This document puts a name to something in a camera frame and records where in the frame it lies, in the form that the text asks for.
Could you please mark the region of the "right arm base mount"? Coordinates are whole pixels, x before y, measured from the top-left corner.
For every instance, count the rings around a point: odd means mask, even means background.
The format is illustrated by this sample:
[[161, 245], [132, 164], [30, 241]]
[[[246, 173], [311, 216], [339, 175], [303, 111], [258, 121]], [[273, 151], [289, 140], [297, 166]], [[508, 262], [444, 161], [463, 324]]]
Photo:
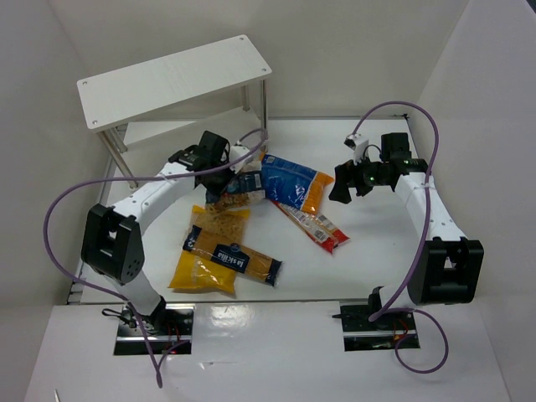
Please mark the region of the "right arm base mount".
[[394, 350], [400, 340], [400, 349], [420, 348], [412, 313], [388, 313], [374, 322], [369, 315], [369, 306], [358, 303], [342, 303], [332, 315], [341, 323], [346, 352]]

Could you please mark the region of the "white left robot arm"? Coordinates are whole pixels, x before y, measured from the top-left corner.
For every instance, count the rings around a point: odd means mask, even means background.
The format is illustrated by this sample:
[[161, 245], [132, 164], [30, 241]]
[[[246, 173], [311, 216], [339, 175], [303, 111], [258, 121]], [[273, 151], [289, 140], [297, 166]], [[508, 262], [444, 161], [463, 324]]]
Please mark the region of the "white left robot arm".
[[142, 236], [156, 218], [198, 185], [222, 192], [239, 169], [220, 167], [247, 152], [241, 144], [231, 146], [224, 137], [205, 131], [197, 145], [175, 152], [155, 181], [145, 183], [112, 206], [96, 204], [90, 209], [82, 260], [134, 306], [149, 330], [160, 330], [170, 315], [165, 299], [142, 271]]

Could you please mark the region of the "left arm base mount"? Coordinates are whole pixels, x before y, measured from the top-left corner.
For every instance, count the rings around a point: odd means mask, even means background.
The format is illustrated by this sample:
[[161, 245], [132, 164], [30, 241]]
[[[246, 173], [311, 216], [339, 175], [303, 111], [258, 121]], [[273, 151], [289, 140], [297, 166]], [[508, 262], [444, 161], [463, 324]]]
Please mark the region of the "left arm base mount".
[[[129, 307], [124, 306], [120, 311], [105, 308], [101, 314], [117, 318], [119, 321], [113, 351], [115, 356], [147, 355], [142, 330]], [[165, 352], [175, 355], [190, 354], [193, 319], [193, 305], [177, 303], [167, 305], [167, 319], [159, 329], [144, 324], [152, 352], [157, 356]]]

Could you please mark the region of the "fusilli bag with dark label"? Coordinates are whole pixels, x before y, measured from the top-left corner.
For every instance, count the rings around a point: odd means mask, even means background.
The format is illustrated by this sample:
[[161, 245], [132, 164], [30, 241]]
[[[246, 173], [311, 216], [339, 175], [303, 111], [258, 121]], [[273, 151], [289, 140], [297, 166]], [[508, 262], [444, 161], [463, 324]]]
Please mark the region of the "fusilli bag with dark label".
[[260, 169], [239, 173], [227, 185], [220, 195], [205, 194], [205, 208], [213, 213], [257, 204], [265, 198]]

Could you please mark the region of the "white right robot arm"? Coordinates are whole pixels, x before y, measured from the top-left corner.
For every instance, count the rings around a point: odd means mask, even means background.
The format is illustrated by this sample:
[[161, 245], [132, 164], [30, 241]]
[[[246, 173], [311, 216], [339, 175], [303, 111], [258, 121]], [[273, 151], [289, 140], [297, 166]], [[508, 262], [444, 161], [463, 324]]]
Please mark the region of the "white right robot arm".
[[406, 133], [381, 136], [379, 160], [372, 161], [367, 137], [347, 136], [353, 158], [335, 168], [329, 198], [351, 201], [350, 191], [363, 197], [376, 187], [389, 187], [405, 206], [420, 242], [409, 274], [400, 286], [378, 286], [369, 295], [370, 320], [390, 311], [427, 305], [466, 304], [474, 299], [484, 249], [456, 225], [441, 200], [428, 163], [413, 157]]

